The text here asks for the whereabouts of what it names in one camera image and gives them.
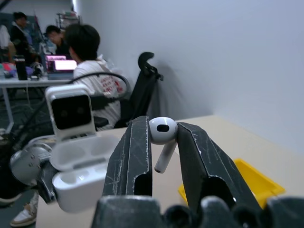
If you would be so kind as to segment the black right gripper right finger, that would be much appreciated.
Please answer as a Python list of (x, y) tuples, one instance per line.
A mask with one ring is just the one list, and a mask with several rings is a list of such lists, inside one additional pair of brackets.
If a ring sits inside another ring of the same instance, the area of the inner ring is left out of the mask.
[(199, 209), (207, 196), (221, 198), (232, 209), (235, 206), (260, 206), (232, 159), (201, 127), (178, 123), (177, 143), (188, 206)]

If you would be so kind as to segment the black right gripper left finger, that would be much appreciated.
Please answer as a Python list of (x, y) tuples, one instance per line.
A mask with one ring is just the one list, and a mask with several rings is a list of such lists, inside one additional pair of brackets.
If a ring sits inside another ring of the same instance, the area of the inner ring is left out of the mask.
[(152, 195), (152, 149), (149, 119), (132, 120), (112, 153), (103, 196)]

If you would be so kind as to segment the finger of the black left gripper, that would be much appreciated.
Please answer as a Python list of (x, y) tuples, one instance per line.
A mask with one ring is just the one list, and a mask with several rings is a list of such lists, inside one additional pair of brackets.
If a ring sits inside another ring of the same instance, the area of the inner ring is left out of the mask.
[(36, 181), (38, 193), (46, 204), (56, 201), (56, 190), (52, 180), (57, 173), (58, 170), (55, 169), (50, 162), (45, 161), (41, 164), (41, 169)]

